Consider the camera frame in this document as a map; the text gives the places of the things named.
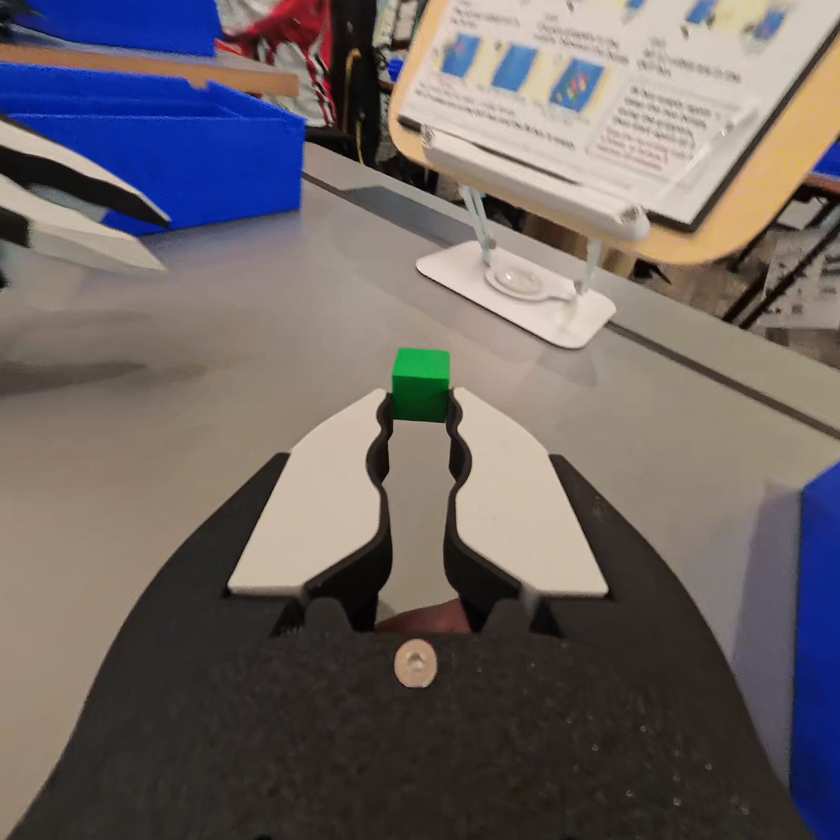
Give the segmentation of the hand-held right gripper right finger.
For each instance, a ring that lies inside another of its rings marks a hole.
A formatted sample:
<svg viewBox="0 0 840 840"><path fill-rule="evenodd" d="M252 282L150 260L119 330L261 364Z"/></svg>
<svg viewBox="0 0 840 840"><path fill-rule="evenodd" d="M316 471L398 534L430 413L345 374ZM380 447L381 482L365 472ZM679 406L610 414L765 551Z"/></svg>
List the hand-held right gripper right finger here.
<svg viewBox="0 0 840 840"><path fill-rule="evenodd" d="M600 605L610 587L548 450L465 387L448 394L449 473L444 572L469 629L499 602L527 624L551 624L555 602Z"/></svg>

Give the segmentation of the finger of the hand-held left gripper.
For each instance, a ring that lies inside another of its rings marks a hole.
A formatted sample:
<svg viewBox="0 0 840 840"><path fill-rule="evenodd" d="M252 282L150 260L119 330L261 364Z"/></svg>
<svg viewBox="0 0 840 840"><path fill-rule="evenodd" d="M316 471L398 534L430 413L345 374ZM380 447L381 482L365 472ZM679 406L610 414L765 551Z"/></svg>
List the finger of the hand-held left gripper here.
<svg viewBox="0 0 840 840"><path fill-rule="evenodd" d="M88 157L2 116L1 172L22 187L38 186L146 224L172 221L137 188Z"/></svg>
<svg viewBox="0 0 840 840"><path fill-rule="evenodd" d="M39 197L4 175L1 210L13 210L28 218L29 247L21 249L92 269L165 271L137 238Z"/></svg>

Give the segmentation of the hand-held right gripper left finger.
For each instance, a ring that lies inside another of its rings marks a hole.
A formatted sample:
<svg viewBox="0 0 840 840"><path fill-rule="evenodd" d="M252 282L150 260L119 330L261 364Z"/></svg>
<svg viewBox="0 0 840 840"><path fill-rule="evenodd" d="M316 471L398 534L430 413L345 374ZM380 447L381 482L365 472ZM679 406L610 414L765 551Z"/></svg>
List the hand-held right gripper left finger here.
<svg viewBox="0 0 840 840"><path fill-rule="evenodd" d="M338 601L353 629L372 630L393 565L384 488L392 396L378 388L298 441L259 515L227 593Z"/></svg>

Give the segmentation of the green wooden cube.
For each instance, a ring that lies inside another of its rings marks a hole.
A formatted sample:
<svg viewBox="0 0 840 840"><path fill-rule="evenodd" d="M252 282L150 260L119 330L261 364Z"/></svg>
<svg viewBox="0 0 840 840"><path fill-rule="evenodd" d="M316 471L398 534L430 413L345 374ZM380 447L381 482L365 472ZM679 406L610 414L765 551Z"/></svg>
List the green wooden cube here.
<svg viewBox="0 0 840 840"><path fill-rule="evenodd" d="M392 368L395 421L444 424L448 412L450 353L401 348Z"/></svg>

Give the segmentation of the wooden edged table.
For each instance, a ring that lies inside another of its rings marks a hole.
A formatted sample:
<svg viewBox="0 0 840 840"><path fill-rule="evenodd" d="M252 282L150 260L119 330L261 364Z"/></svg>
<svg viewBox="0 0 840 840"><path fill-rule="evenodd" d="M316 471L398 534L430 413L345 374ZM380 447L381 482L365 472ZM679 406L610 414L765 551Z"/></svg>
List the wooden edged table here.
<svg viewBox="0 0 840 840"><path fill-rule="evenodd" d="M294 98L299 93L296 75L224 50L215 56L203 57L133 49L2 44L1 61L33 67L180 78L194 88L205 88L213 82L254 95Z"/></svg>

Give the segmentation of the printed paper poster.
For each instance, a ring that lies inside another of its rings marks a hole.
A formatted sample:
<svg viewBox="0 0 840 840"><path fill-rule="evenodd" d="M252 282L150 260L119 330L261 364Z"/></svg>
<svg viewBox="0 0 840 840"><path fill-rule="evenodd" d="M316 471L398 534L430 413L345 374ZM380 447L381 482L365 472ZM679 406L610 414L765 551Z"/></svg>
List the printed paper poster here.
<svg viewBox="0 0 840 840"><path fill-rule="evenodd" d="M759 302L764 303L788 273L822 240L826 229L778 232L764 246L759 266L762 272ZM835 239L803 275L751 327L766 329L838 330L839 244Z"/></svg>

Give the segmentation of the wooden document stand white base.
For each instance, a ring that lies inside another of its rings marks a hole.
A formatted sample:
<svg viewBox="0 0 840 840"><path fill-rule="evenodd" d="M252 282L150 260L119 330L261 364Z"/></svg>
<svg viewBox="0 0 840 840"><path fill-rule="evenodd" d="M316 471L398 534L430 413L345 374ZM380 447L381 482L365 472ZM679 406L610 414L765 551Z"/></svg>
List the wooden document stand white base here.
<svg viewBox="0 0 840 840"><path fill-rule="evenodd" d="M393 90L388 127L406 158L457 182L475 238L421 258L416 268L557 348L584 348L616 314L616 305L594 287L604 247L671 265L727 256L771 219L838 135L837 107L820 104L838 81L837 36L698 229L656 224L627 199L490 154L439 129L399 122L397 107L429 54L446 3L427 6ZM586 258L526 236L528 214L585 236Z"/></svg>

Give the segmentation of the printed instruction sheet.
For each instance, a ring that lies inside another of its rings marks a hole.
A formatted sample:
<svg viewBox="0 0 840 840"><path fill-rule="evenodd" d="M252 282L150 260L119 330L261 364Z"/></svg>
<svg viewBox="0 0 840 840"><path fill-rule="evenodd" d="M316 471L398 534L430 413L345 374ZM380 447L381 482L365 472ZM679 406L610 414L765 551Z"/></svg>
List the printed instruction sheet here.
<svg viewBox="0 0 840 840"><path fill-rule="evenodd" d="M447 2L396 115L693 233L838 19L828 1Z"/></svg>

